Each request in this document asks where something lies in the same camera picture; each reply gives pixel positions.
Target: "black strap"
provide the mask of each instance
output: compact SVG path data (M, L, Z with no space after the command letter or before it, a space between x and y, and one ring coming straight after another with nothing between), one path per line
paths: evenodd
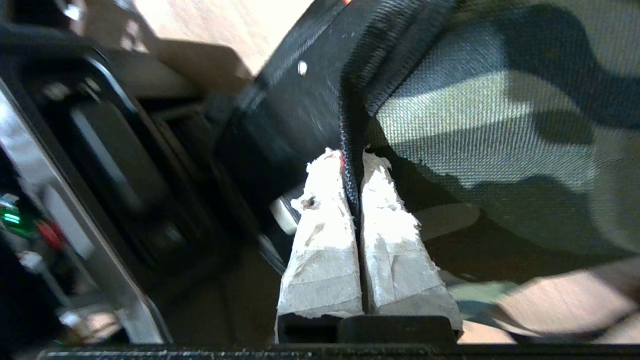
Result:
M382 0L340 74L340 145L357 229L367 124L423 59L455 7L456 0Z

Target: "green light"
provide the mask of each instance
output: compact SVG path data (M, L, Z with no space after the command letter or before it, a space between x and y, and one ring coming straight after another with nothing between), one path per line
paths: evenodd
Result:
M19 223L20 223L20 220L16 220L16 219L14 219L14 218L7 217L6 215L4 216L4 219L5 219L6 221L15 222L16 224L19 224Z

